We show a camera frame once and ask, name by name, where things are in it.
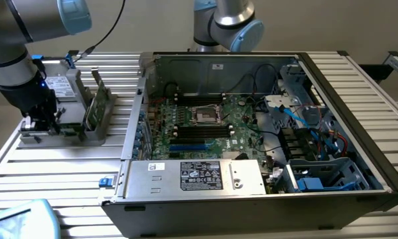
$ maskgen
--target gray robot arm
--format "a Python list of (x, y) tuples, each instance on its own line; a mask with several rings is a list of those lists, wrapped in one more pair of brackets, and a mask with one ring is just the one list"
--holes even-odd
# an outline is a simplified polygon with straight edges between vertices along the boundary
[(250, 0), (195, 0), (191, 51), (251, 51), (260, 41), (263, 24), (254, 17)]
[(0, 0), (0, 92), (25, 116), (58, 131), (55, 97), (25, 44), (87, 30), (85, 0)]

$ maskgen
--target green circuit board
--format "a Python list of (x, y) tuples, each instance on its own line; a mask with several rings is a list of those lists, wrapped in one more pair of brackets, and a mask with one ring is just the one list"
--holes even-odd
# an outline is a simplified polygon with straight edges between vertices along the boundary
[[(216, 125), (232, 125), (234, 134), (230, 138), (206, 138), (206, 150), (203, 151), (178, 151), (176, 157), (170, 157), (170, 140), (174, 126), (203, 126), (215, 125), (215, 123), (192, 122), (192, 108), (176, 106), (171, 100), (154, 100), (148, 107), (148, 121), (152, 131), (152, 159), (215, 159), (227, 158), (227, 153), (246, 153), (248, 159), (256, 159), (258, 162), (266, 160), (266, 155), (252, 148), (259, 133), (251, 131), (242, 121), (242, 116), (251, 119), (250, 105), (246, 103), (246, 97), (231, 95), (218, 105), (220, 122)], [(214, 106), (199, 107), (199, 109), (211, 110)]]

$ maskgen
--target motherboard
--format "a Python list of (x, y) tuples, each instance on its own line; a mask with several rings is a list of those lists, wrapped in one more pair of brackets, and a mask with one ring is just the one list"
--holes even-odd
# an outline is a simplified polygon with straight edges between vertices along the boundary
[(218, 100), (154, 99), (148, 107), (152, 159), (256, 159), (266, 161), (250, 96)]

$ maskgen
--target warning label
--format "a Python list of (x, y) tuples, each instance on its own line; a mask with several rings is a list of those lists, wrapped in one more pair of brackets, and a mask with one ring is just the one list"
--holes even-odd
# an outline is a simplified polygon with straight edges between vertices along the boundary
[(45, 83), (54, 90), (55, 97), (74, 97), (69, 81), (63, 76), (46, 77)]
[(220, 167), (218, 161), (180, 162), (180, 183), (183, 191), (222, 190)]

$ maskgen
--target slotted metal surface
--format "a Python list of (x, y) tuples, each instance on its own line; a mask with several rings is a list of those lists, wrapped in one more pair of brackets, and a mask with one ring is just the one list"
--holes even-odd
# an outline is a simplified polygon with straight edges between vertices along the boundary
[[(391, 106), (344, 57), (335, 52), (312, 52), (310, 56), (398, 170), (398, 115)], [(89, 69), (98, 66), (106, 86), (118, 95), (107, 140), (101, 147), (18, 149), (14, 134), (7, 142), (9, 149), (0, 152), (0, 210), (33, 198), (46, 198), (58, 216), (63, 238), (122, 239), (97, 205), (97, 181), (105, 175), (117, 173), (119, 168), (131, 96), (138, 80), (138, 57), (138, 53), (95, 53), (77, 62), (83, 84), (91, 89), (97, 87)], [(103, 192), (105, 196), (111, 193), (111, 189)], [(364, 215), (339, 231), (203, 238), (398, 239), (398, 206), (386, 213)]]

